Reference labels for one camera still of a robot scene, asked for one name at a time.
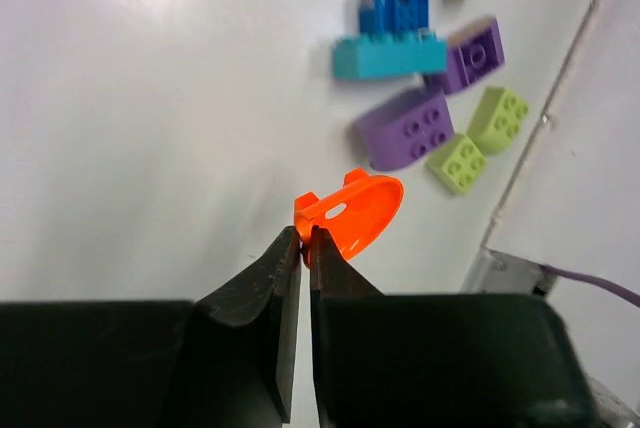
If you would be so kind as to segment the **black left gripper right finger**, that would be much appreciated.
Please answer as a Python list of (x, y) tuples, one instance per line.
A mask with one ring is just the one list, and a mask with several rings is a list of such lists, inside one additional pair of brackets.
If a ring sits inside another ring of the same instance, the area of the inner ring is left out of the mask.
[(324, 427), (472, 427), (500, 420), (471, 337), (480, 295), (385, 295), (325, 229), (309, 247), (313, 374)]

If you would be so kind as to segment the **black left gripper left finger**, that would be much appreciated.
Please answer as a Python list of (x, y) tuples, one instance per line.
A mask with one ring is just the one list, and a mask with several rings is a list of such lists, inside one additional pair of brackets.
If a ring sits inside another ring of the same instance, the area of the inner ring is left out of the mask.
[(170, 385), (170, 422), (290, 421), (300, 281), (300, 240), (287, 226), (196, 303)]

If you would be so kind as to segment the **orange scoop lego piece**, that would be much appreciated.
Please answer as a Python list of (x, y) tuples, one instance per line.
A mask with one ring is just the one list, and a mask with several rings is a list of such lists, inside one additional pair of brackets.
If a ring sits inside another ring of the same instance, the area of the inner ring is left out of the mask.
[(293, 221), (305, 265), (311, 265), (315, 227), (328, 230), (343, 259), (349, 261), (383, 233), (403, 197), (404, 186), (399, 179), (356, 168), (345, 175), (342, 188), (334, 193), (322, 199), (313, 192), (296, 198)]

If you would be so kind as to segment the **light green rounded lego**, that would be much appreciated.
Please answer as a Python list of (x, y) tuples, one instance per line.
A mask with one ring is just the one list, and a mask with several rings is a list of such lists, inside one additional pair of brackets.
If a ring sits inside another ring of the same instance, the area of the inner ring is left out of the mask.
[(467, 135), (485, 155), (505, 151), (519, 135), (529, 104), (505, 87), (486, 87)]

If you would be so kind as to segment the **teal long lego brick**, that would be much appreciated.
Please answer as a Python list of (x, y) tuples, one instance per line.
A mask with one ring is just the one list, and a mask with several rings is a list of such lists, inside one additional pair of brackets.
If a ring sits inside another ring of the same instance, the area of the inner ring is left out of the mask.
[(341, 80), (373, 80), (441, 73), (447, 44), (433, 33), (362, 34), (345, 37), (332, 48), (332, 74)]

